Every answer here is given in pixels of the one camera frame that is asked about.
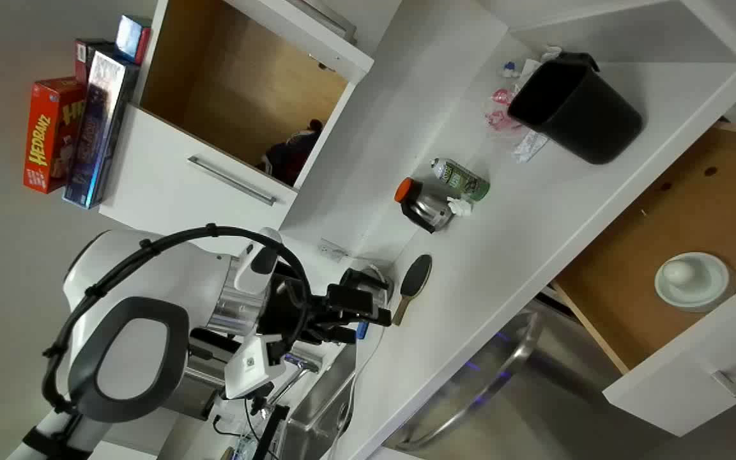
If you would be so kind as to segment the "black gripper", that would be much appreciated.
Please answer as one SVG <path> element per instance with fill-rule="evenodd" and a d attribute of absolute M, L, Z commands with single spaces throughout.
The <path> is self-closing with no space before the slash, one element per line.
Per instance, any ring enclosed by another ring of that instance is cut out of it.
<path fill-rule="evenodd" d="M 354 344 L 370 325 L 392 325 L 392 312 L 387 309 L 390 297 L 392 283 L 379 270 L 347 269 L 337 283 L 309 297 L 309 318 L 304 319 L 303 339 L 313 344 Z"/>

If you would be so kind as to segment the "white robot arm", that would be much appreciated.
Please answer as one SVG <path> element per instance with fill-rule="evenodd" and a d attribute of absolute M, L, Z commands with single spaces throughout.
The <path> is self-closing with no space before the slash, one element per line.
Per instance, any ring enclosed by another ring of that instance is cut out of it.
<path fill-rule="evenodd" d="M 69 318 L 45 349 L 50 413 L 9 460 L 91 460 L 111 426 L 172 402 L 199 333 L 232 344 L 223 392 L 268 416 L 271 441 L 290 416 L 275 371 L 295 366 L 300 344 L 351 344 L 361 325 L 387 328 L 387 291 L 363 269 L 314 288 L 291 247 L 245 227 L 108 231 L 64 277 Z"/>

